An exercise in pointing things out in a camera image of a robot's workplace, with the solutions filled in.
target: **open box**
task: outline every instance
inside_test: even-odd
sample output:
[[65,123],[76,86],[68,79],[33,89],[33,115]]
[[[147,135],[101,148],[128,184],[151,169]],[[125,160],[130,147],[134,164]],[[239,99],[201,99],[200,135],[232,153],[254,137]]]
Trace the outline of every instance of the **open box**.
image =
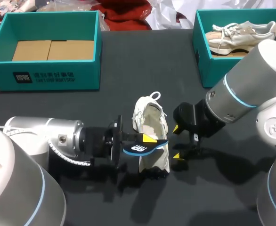
[[7,13],[0,26],[0,91],[99,89],[97,11]]
[[237,54],[229,57],[213,57],[205,34],[212,31],[213,24],[223,27],[230,23],[241,24],[246,21],[253,24],[276,22],[276,8],[197,10],[193,30],[193,47],[202,85],[205,88],[217,84],[242,59]]

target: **brown cardboard piece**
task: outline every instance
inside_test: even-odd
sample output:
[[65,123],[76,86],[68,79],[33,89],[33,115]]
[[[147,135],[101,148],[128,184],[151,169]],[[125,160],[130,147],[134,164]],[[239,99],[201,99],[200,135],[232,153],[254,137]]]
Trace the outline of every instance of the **brown cardboard piece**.
[[12,61],[92,60],[94,41],[19,41]]
[[218,58],[218,57],[244,57],[247,54],[248,53],[246,53],[246,52],[234,52],[234,53],[232,52],[232,53],[229,53],[226,56],[218,56],[218,55],[212,54],[212,57],[214,57],[214,58]]
[[94,41],[52,41],[48,60],[92,60]]
[[47,60],[51,41],[19,41],[12,61]]

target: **black tabletop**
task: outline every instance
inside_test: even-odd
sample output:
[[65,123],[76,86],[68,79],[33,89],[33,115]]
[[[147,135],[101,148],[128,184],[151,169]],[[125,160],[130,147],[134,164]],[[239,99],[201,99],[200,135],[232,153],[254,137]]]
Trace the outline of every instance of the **black tabletop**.
[[[160,91],[172,157],[176,144],[188,142],[187,133],[172,134],[173,110],[183,101],[197,103],[206,93],[191,36],[191,30],[104,32],[99,91],[1,93],[0,125],[12,116],[38,116],[107,126],[122,114],[124,131],[132,132],[137,99]],[[140,180],[138,158],[126,155],[127,172],[119,174],[116,185],[105,167],[62,176],[66,225],[260,226],[257,190],[276,152],[260,141],[255,117],[254,111],[204,140],[203,156],[192,157],[187,170],[171,170],[167,179]]]

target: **white sneaker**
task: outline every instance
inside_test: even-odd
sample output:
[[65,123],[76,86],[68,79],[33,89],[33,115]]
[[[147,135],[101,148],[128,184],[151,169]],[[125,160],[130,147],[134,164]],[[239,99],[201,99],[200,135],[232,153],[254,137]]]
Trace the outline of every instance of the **white sneaker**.
[[[160,92],[154,92],[150,96],[141,97],[136,102],[133,114],[133,128],[139,133],[145,133],[153,139],[167,139],[168,127],[162,107],[157,103]],[[168,144],[159,147],[147,156],[139,158],[139,172],[144,169],[155,172],[170,172]]]
[[225,27],[212,26],[214,32],[206,33],[209,49],[217,54],[228,55],[235,49],[251,51],[265,39],[274,40],[276,23],[252,24],[246,21],[242,24],[228,24]]

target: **red fabric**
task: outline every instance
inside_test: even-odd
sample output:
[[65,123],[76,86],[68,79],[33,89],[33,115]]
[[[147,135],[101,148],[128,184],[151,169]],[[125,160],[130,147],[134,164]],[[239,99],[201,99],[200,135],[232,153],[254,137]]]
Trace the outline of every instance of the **red fabric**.
[[146,0],[98,0],[100,5],[92,10],[100,10],[111,31],[150,30],[145,17],[151,12]]

